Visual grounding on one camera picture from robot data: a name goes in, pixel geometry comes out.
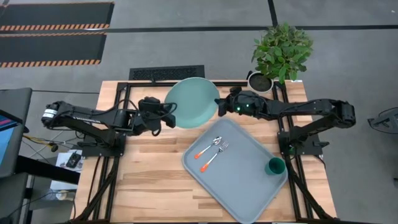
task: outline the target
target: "black floor mat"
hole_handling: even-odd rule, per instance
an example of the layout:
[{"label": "black floor mat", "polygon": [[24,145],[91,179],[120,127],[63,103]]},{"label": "black floor mat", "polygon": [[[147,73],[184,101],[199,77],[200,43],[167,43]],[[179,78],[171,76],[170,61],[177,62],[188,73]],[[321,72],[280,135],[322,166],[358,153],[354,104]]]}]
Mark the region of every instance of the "black floor mat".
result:
[{"label": "black floor mat", "polygon": [[183,80],[191,77],[205,77],[204,65],[130,68],[129,80]]},{"label": "black floor mat", "polygon": [[0,6],[0,30],[107,28],[113,2],[10,4]]},{"label": "black floor mat", "polygon": [[0,67],[97,65],[104,32],[0,35]]}]

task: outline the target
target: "metal utensil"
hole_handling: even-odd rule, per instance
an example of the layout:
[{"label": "metal utensil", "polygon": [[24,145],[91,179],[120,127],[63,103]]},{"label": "metal utensil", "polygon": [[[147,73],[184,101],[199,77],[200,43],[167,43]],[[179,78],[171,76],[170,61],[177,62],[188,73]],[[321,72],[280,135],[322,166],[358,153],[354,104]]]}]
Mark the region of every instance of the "metal utensil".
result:
[{"label": "metal utensil", "polygon": [[195,155],[195,159],[198,159],[203,153],[206,152],[207,149],[209,149],[211,146],[216,146],[221,142],[221,137],[216,137],[213,142],[211,142],[211,144],[209,146],[207,146],[206,149],[202,150],[201,152],[199,152],[198,154]]},{"label": "metal utensil", "polygon": [[200,169],[200,172],[204,172],[206,171],[207,167],[209,166],[209,164],[213,161],[213,159],[221,152],[223,152],[227,147],[228,147],[228,142],[227,141],[223,141],[223,143],[221,144],[221,146],[218,148],[218,152]]}]

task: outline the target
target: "plastic tray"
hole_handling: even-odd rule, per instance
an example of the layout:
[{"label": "plastic tray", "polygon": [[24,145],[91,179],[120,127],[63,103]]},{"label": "plastic tray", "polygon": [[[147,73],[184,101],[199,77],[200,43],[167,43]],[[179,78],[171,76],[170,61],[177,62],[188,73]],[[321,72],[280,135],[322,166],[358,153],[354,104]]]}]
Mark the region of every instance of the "plastic tray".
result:
[{"label": "plastic tray", "polygon": [[[209,148],[199,159],[194,156],[217,136],[228,141],[229,146],[202,173],[200,168],[218,151],[218,146]],[[238,222],[253,223],[287,180],[286,170],[281,175],[266,174],[265,166],[273,157],[238,124],[221,118],[185,151],[182,162]]]}]

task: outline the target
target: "fork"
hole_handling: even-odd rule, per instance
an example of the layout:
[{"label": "fork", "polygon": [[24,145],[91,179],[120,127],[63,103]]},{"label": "fork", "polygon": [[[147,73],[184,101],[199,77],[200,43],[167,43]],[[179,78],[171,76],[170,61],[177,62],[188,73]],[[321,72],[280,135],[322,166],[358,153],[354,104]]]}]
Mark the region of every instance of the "fork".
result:
[{"label": "fork", "polygon": [[228,147],[229,143],[227,141],[224,141],[221,146],[218,148],[218,152],[200,169],[200,172],[204,172],[206,171],[207,167],[209,166],[209,164],[213,161],[213,159],[221,152],[223,152],[227,147]]}]

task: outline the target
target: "green plate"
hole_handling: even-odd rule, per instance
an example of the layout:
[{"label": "green plate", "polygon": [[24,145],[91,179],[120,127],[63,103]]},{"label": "green plate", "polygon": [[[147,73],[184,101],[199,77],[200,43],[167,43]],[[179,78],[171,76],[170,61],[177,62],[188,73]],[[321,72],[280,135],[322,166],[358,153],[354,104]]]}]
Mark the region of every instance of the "green plate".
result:
[{"label": "green plate", "polygon": [[206,78],[186,78],[173,86],[166,96],[166,103],[176,103],[173,112],[177,127],[196,128],[213,117],[217,110],[214,99],[220,93],[213,82]]}]

